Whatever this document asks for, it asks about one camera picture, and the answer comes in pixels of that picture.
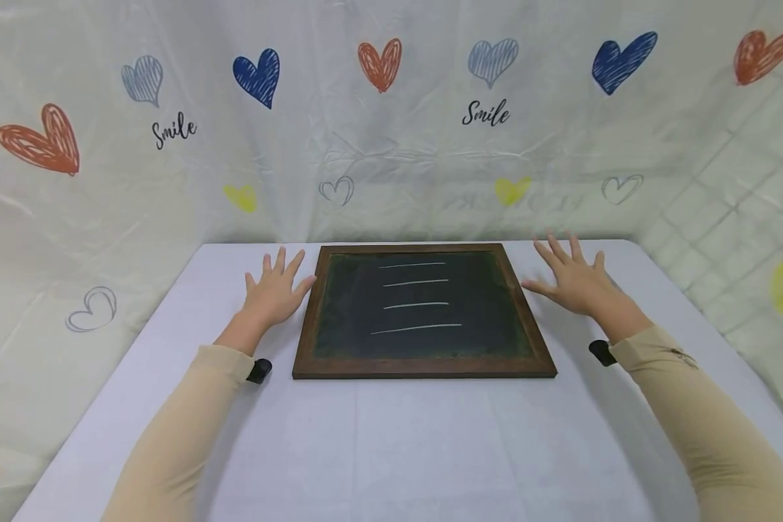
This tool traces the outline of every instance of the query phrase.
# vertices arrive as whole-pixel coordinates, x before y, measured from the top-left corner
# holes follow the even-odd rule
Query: right hand
[[[285,247],[279,247],[275,266],[272,266],[270,254],[265,254],[261,279],[258,282],[253,279],[252,274],[244,274],[246,301],[240,313],[247,314],[252,322],[258,320],[265,328],[283,323],[291,317],[316,280],[315,275],[309,275],[299,282],[296,290],[293,290],[293,280],[305,258],[305,251],[300,249],[287,266],[285,266],[285,256]]]
[[[582,315],[593,315],[599,307],[610,299],[623,295],[610,281],[604,269],[604,253],[598,252],[594,264],[589,265],[583,258],[577,236],[568,238],[571,243],[571,256],[563,251],[553,235],[547,237],[549,248],[534,238],[534,247],[547,265],[553,270],[557,286],[543,281],[524,280],[522,287],[536,294],[546,296],[568,311]]]

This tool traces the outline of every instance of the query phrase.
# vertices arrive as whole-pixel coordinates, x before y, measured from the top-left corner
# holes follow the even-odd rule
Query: white chalk mark
[[[424,265],[446,265],[444,262],[436,262],[436,263],[409,263],[408,265],[386,265],[381,266],[380,268],[398,268],[398,266],[424,266]]]
[[[389,308],[406,308],[406,307],[428,307],[429,305],[448,305],[448,302],[413,302],[410,304],[393,304],[391,307],[383,307],[383,310]]]
[[[421,328],[446,328],[446,326],[461,326],[461,325],[458,323],[448,323],[448,324],[428,324],[424,326],[409,326],[409,328],[397,328],[395,330],[373,331],[371,332],[371,335],[390,334],[392,331],[420,330]]]
[[[406,281],[405,283],[392,283],[391,285],[383,286],[420,285],[421,283],[442,283],[446,281],[448,281],[448,279],[428,279],[425,281]]]

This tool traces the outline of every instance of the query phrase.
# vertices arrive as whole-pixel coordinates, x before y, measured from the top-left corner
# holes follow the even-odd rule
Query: hand
[[[589,266],[583,258],[577,236],[569,237],[571,256],[563,251],[560,243],[551,234],[547,237],[550,249],[534,238],[534,247],[557,278],[557,286],[541,281],[522,281],[522,287],[546,296],[568,311],[582,315],[593,315],[604,304],[618,295],[623,295],[610,281],[604,269],[604,253],[598,252],[594,265]]]
[[[285,253],[285,247],[278,248],[275,266],[270,266],[270,254],[265,254],[264,270],[257,283],[252,274],[245,274],[246,301],[241,313],[248,314],[252,320],[259,320],[266,328],[283,323],[291,317],[316,280],[315,275],[309,275],[293,290],[293,279],[305,258],[305,251],[300,249],[287,268]]]
[[[278,248],[275,267],[270,265],[270,254],[264,256],[264,269],[256,283],[252,274],[246,278],[246,300],[244,306],[234,315],[223,333],[215,340],[216,345],[234,348],[250,357],[258,347],[265,332],[293,315],[316,280],[315,275],[306,277],[293,290],[293,279],[299,265],[305,258],[305,251],[299,251],[285,269],[285,247]]]
[[[568,238],[571,256],[549,234],[549,247],[534,239],[534,247],[557,278],[557,286],[541,281],[522,281],[522,287],[549,297],[568,311],[593,318],[611,344],[628,339],[653,326],[629,296],[619,291],[604,269],[604,253],[598,252],[589,266],[580,251],[577,236]]]

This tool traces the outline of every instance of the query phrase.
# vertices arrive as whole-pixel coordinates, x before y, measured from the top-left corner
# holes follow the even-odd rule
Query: blue heart
[[[635,38],[623,53],[613,40],[602,43],[598,54],[594,57],[592,76],[600,88],[611,96],[618,87],[621,87],[624,80],[632,76],[632,73],[643,64],[655,48],[656,42],[658,42],[658,33],[650,31]]]
[[[160,86],[162,84],[162,64],[150,54],[139,57],[136,66],[122,67],[122,83],[135,102],[150,102],[160,106]]]
[[[494,88],[494,82],[516,59],[519,54],[519,43],[513,38],[506,38],[496,45],[490,45],[487,40],[473,45],[467,59],[467,68],[476,78],[487,83],[487,88]]]
[[[258,59],[258,67],[247,57],[238,56],[232,64],[232,72],[238,85],[267,109],[273,108],[273,94],[278,84],[278,53],[264,49]]]

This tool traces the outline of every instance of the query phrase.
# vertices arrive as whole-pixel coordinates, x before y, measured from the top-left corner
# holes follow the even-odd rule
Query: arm
[[[252,370],[261,336],[282,323],[313,285],[310,276],[293,291],[304,251],[285,269],[285,249],[275,269],[265,256],[256,283],[246,275],[247,298],[212,346],[200,347],[183,379],[133,447],[113,489],[105,522],[184,522],[194,512],[194,490],[232,401]]]
[[[572,238],[572,257],[550,237],[535,242],[558,285],[524,281],[572,312],[590,315],[612,343],[611,352],[638,384],[686,468],[704,522],[783,521],[783,462],[740,409],[654,326]]]

